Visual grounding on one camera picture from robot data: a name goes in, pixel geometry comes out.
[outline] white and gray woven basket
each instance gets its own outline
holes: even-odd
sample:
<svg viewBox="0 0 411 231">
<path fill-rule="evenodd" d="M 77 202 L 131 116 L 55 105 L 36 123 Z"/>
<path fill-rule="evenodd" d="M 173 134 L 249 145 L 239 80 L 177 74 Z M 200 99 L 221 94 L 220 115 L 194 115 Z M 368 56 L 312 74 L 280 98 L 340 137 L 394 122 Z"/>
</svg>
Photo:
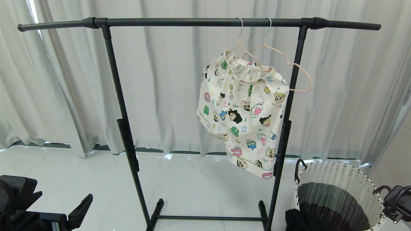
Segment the white and gray woven basket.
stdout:
<svg viewBox="0 0 411 231">
<path fill-rule="evenodd" d="M 340 231 L 376 231 L 385 221 L 375 185 L 361 170 L 339 162 L 305 164 L 295 172 L 293 208 Z"/>
</svg>

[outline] beige wall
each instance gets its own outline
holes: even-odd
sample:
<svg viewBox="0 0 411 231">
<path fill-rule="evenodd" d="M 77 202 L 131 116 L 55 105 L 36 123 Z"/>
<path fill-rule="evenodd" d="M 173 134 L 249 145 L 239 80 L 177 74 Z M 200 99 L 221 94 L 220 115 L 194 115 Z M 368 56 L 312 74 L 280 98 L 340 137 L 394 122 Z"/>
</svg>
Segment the beige wall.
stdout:
<svg viewBox="0 0 411 231">
<path fill-rule="evenodd" d="M 387 152 L 369 176 L 374 184 L 411 185 L 411 111 L 392 140 Z"/>
</svg>

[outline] white label sticker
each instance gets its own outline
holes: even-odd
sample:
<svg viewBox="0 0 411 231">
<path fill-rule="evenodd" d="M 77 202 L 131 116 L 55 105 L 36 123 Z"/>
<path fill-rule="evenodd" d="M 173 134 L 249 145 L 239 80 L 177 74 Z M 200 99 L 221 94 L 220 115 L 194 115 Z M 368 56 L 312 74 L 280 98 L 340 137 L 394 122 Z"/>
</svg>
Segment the white label sticker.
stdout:
<svg viewBox="0 0 411 231">
<path fill-rule="evenodd" d="M 60 231 L 60 226 L 58 225 L 58 222 L 52 222 L 51 226 L 53 227 L 53 231 Z"/>
</svg>

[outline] hanger hook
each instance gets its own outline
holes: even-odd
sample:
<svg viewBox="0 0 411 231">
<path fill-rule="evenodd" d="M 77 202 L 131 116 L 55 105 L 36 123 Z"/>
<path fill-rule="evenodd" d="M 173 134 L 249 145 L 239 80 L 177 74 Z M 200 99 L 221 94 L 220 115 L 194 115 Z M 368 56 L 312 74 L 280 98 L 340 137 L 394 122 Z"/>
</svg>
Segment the hanger hook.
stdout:
<svg viewBox="0 0 411 231">
<path fill-rule="evenodd" d="M 271 19 L 270 19 L 270 18 L 267 18 L 267 19 L 270 20 L 270 28 L 268 29 L 268 31 L 267 31 L 267 33 L 266 33 L 266 38 L 267 38 L 268 32 L 270 32 L 270 30 L 271 30 L 271 25 L 272 25 Z"/>
<path fill-rule="evenodd" d="M 240 30 L 240 33 L 238 34 L 238 39 L 240 39 L 240 38 L 241 38 L 242 29 L 244 28 L 244 23 L 242 22 L 242 19 L 240 19 L 240 18 L 237 18 L 237 19 L 239 19 L 239 20 L 241 21 L 241 30 Z"/>
</svg>

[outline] green cartoon character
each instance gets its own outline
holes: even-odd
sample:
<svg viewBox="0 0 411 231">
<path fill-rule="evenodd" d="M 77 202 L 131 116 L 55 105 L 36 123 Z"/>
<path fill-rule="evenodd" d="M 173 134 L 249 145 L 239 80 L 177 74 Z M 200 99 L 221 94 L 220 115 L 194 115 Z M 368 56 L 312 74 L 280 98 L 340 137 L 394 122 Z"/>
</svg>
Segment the green cartoon character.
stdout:
<svg viewBox="0 0 411 231">
<path fill-rule="evenodd" d="M 208 115 L 210 113 L 210 109 L 208 108 L 208 106 L 206 105 L 204 107 L 204 114 Z"/>
<path fill-rule="evenodd" d="M 236 137 L 238 137 L 238 133 L 240 132 L 240 131 L 238 130 L 238 128 L 236 128 L 236 127 L 231 127 L 231 128 L 230 128 L 230 131 L 231 131 L 231 133 L 233 133 L 233 135 L 236 136 Z"/>
<path fill-rule="evenodd" d="M 248 89 L 248 96 L 251 96 L 251 93 L 253 93 L 253 85 L 250 85 L 250 88 Z"/>
<path fill-rule="evenodd" d="M 224 60 L 224 62 L 222 62 L 221 63 L 221 67 L 224 69 L 224 70 L 227 70 L 227 62 Z"/>
</svg>

